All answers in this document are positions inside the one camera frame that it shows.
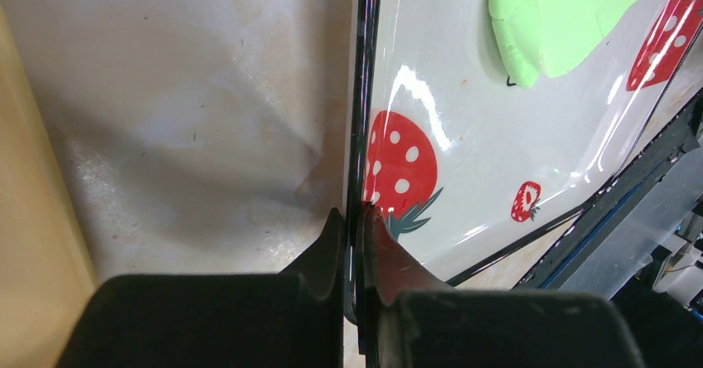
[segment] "green clay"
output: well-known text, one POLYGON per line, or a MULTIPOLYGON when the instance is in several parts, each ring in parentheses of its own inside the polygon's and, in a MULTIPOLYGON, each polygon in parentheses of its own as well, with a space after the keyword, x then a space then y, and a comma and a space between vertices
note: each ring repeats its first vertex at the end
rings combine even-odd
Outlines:
POLYGON ((532 87, 573 70, 637 0, 488 0, 493 30, 512 82, 532 87))

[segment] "white surface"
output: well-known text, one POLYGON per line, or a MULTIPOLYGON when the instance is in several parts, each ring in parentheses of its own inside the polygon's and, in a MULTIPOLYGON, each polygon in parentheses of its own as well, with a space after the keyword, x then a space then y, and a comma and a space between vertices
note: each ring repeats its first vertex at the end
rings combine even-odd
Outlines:
MULTIPOLYGON (((674 118, 676 113, 703 87, 701 66, 703 65, 703 39, 698 39, 691 48, 688 57, 676 73, 666 96, 657 106, 642 132, 633 154, 628 157, 628 163, 640 153, 659 133, 664 126, 674 118)), ((462 283, 460 288, 500 288, 510 289, 519 281, 526 271, 532 267, 544 253, 557 241, 575 222, 577 218, 557 227, 525 248, 507 256, 480 274, 462 283)))
POLYGON ((637 1, 581 65, 524 90, 506 86, 486 0, 381 0, 366 198, 398 220, 426 204, 415 223, 429 218, 400 243, 449 279, 589 199, 625 163, 666 84, 625 85, 666 2, 637 1), (411 144, 393 132, 406 128, 415 143, 417 131, 385 110, 419 126, 436 175, 414 176, 418 165, 396 151, 411 144), (432 192, 417 199, 416 185, 432 192), (513 206, 539 210, 517 221, 513 206))
POLYGON ((0 0, 98 275, 277 271, 341 205, 352 0, 0 0))

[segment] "white dot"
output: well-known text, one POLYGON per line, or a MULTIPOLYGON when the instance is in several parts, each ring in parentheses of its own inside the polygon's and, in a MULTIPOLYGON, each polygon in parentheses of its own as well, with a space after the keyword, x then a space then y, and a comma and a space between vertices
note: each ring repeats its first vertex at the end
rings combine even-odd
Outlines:
POLYGON ((686 36, 685 35, 677 36, 676 39, 674 40, 674 46, 676 46, 676 47, 681 47, 685 43, 686 43, 686 36))
POLYGON ((671 16, 667 20, 667 24, 664 26, 664 31, 671 31, 676 27, 676 23, 679 21, 679 17, 671 16))
POLYGON ((395 192, 403 194, 410 189, 410 183, 405 179, 400 179, 395 183, 395 192))
POLYGON ((405 153, 405 160, 407 162, 415 162, 419 156, 419 150, 416 146, 408 148, 408 152, 405 153))

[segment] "red strawberry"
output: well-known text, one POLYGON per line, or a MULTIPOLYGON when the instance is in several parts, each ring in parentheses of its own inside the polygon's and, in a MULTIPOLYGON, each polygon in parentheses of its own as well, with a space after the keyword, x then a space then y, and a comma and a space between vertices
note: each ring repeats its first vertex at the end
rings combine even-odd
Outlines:
POLYGON ((535 220, 535 214, 540 209, 537 202, 540 200, 542 187, 535 182, 524 182, 512 202, 510 217, 514 221, 535 220))
POLYGON ((669 80, 701 23, 703 0, 669 0, 642 44, 625 89, 631 92, 669 80))
POLYGON ((437 158, 422 129, 403 115, 381 111, 371 126, 364 201, 379 206, 398 239, 422 227, 417 220, 437 199, 437 158))

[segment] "beige surface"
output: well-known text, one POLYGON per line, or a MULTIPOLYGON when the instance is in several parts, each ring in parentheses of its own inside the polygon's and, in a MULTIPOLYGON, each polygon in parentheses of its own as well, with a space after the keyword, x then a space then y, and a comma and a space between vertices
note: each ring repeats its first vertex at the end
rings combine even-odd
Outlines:
POLYGON ((0 366, 49 366, 95 277, 2 9, 0 158, 0 366))
POLYGON ((342 201, 352 0, 0 0, 100 280, 277 271, 342 201))
POLYGON ((553 229, 525 248, 507 256, 457 286, 458 289, 510 289, 572 225, 572 219, 553 229))

